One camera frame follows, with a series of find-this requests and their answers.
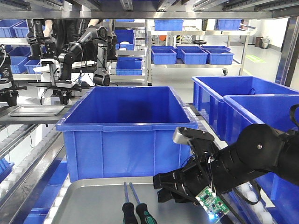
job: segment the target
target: circuit board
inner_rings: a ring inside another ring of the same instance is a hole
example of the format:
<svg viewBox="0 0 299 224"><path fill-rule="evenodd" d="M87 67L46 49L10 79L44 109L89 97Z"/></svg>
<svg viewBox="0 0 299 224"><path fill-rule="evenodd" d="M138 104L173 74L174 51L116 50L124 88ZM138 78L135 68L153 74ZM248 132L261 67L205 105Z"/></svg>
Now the circuit board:
<svg viewBox="0 0 299 224"><path fill-rule="evenodd" d="M196 196L196 199L214 223L219 222L229 212L226 204L208 186Z"/></svg>

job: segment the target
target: stainless steel tray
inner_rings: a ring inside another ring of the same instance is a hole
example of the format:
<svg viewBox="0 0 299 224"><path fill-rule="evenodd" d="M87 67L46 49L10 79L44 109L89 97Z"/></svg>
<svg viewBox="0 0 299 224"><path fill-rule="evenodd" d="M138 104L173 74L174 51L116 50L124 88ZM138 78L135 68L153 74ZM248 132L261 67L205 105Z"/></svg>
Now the stainless steel tray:
<svg viewBox="0 0 299 224"><path fill-rule="evenodd" d="M19 106L8 115L11 117L56 116L63 109L63 105L28 105Z"/></svg>
<svg viewBox="0 0 299 224"><path fill-rule="evenodd" d="M152 177L125 177L80 180L71 184L53 219L53 224L121 224L125 201L123 182L132 182L141 202L159 224L210 224L207 214L192 203L174 200L158 203ZM130 201L136 201L128 186Z"/></svg>

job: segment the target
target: blue plastic bin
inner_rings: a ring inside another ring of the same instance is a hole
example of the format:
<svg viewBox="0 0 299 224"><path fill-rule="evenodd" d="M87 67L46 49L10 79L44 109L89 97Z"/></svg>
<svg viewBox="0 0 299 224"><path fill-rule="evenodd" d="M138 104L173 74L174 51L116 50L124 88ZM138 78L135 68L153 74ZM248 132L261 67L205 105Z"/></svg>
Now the blue plastic bin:
<svg viewBox="0 0 299 224"><path fill-rule="evenodd" d="M177 46L176 47L176 53L177 53L177 58L178 59L183 58L182 49L200 49L200 47L199 46Z"/></svg>
<svg viewBox="0 0 299 224"><path fill-rule="evenodd" d="M135 47L135 33L132 29L117 29L115 30L117 36L116 49L126 48L127 50L134 50Z"/></svg>
<svg viewBox="0 0 299 224"><path fill-rule="evenodd" d="M27 61L26 57L11 57L11 72L21 74L26 71L25 64Z"/></svg>
<svg viewBox="0 0 299 224"><path fill-rule="evenodd" d="M40 60L29 60L25 64L28 74L35 74L36 72L33 69L36 67L40 67L41 65L39 63L40 63Z"/></svg>
<svg viewBox="0 0 299 224"><path fill-rule="evenodd" d="M185 64L206 64L207 53L200 49L183 49Z"/></svg>
<svg viewBox="0 0 299 224"><path fill-rule="evenodd" d="M119 76L142 75L142 58L119 57L116 64L116 74Z"/></svg>
<svg viewBox="0 0 299 224"><path fill-rule="evenodd" d="M231 48L224 46L224 45L202 45L200 46L203 50L209 50L209 49L225 49L225 50L231 50Z"/></svg>
<svg viewBox="0 0 299 224"><path fill-rule="evenodd" d="M16 33L13 29L24 20L1 20L0 21L0 37L15 37Z"/></svg>
<svg viewBox="0 0 299 224"><path fill-rule="evenodd" d="M216 28L218 30L239 30L241 21L230 19L217 20Z"/></svg>
<svg viewBox="0 0 299 224"><path fill-rule="evenodd" d="M29 33L29 28L26 21L14 26L13 29L17 37L27 37L27 34Z"/></svg>
<svg viewBox="0 0 299 224"><path fill-rule="evenodd" d="M217 136L225 139L227 105L226 95L299 94L286 86L257 77L192 77L194 107L209 123Z"/></svg>
<svg viewBox="0 0 299 224"><path fill-rule="evenodd" d="M155 30L182 31L184 20L155 20Z"/></svg>
<svg viewBox="0 0 299 224"><path fill-rule="evenodd" d="M0 183L11 173L14 163L0 160Z"/></svg>
<svg viewBox="0 0 299 224"><path fill-rule="evenodd" d="M209 64L232 64L234 54L225 49L209 49L207 61Z"/></svg>
<svg viewBox="0 0 299 224"><path fill-rule="evenodd" d="M190 148L172 141L178 126L198 124L171 87L94 87L56 129L64 132L73 182L153 176L181 167Z"/></svg>
<svg viewBox="0 0 299 224"><path fill-rule="evenodd" d="M151 58L154 64L175 64L177 53L171 49L152 49Z"/></svg>
<svg viewBox="0 0 299 224"><path fill-rule="evenodd" d="M239 133L250 124L266 123L287 131L295 126L290 120L290 107L299 103L298 95L225 96L228 105L226 140L236 141ZM295 186L273 173L259 177L259 184L287 223L298 222L299 186Z"/></svg>
<svg viewBox="0 0 299 224"><path fill-rule="evenodd" d="M30 47L17 47L9 52L10 57L28 57L30 55Z"/></svg>

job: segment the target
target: screwdriver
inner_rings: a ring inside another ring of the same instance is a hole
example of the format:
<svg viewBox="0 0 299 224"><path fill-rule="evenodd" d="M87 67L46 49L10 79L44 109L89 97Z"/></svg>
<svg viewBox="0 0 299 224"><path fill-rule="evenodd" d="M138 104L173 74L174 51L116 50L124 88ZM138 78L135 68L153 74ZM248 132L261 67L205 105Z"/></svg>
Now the screwdriver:
<svg viewBox="0 0 299 224"><path fill-rule="evenodd" d="M125 198L126 202L122 206L123 211L123 224L138 224L137 219L134 214L134 205L133 203L129 202L129 196L128 196L128 189L127 189L127 183L123 183L124 189L125 189Z"/></svg>
<svg viewBox="0 0 299 224"><path fill-rule="evenodd" d="M157 224L157 221L154 219L154 217L149 213L148 206L145 203L141 203L139 201L139 198L136 194L136 191L134 189L133 184L130 182L130 187L133 191L134 197L138 203L136 206L136 212L139 215L141 224Z"/></svg>

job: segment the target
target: screwdriver handle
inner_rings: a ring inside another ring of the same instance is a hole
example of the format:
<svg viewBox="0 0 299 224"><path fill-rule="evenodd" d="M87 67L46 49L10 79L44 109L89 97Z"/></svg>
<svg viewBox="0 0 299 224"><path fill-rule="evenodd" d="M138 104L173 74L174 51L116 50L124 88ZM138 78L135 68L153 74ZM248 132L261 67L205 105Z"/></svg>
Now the screwdriver handle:
<svg viewBox="0 0 299 224"><path fill-rule="evenodd" d="M131 202L124 203L122 206L123 211L123 224L138 224L134 214L134 205Z"/></svg>
<svg viewBox="0 0 299 224"><path fill-rule="evenodd" d="M141 224L157 224L157 221L149 213L148 206L145 203L137 205L136 212L140 218Z"/></svg>

